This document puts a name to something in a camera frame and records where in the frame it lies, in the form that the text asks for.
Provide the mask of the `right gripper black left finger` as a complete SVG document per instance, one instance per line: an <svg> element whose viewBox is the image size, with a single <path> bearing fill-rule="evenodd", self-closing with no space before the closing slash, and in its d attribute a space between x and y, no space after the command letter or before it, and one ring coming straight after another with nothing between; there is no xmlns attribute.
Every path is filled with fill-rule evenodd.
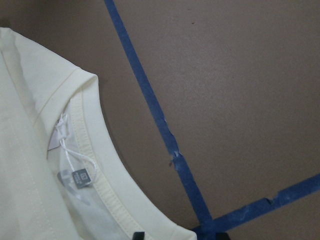
<svg viewBox="0 0 320 240"><path fill-rule="evenodd" d="M136 231L133 233L132 240L144 240L144 239L145 239L145 232Z"/></svg>

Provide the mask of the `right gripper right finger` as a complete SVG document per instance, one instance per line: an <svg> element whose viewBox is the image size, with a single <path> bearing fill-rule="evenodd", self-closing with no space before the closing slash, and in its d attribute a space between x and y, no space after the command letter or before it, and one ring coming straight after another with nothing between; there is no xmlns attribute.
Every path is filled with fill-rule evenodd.
<svg viewBox="0 0 320 240"><path fill-rule="evenodd" d="M231 240L226 232L196 233L197 240Z"/></svg>

